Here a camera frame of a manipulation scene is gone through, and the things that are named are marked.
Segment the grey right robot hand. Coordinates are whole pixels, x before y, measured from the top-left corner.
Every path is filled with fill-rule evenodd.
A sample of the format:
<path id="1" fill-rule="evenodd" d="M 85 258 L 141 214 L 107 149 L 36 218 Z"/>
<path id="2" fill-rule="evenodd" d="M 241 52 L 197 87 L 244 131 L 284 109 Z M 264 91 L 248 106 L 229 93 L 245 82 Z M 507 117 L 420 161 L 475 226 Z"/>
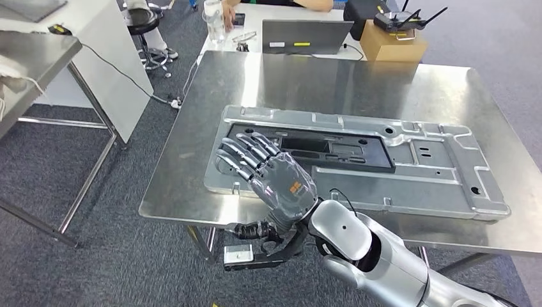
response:
<path id="1" fill-rule="evenodd" d="M 268 207 L 267 216 L 237 223 L 228 231 L 243 240 L 263 239 L 276 244 L 318 202 L 316 184 L 288 152 L 259 132 L 222 138 L 216 156 L 228 164 Z"/>

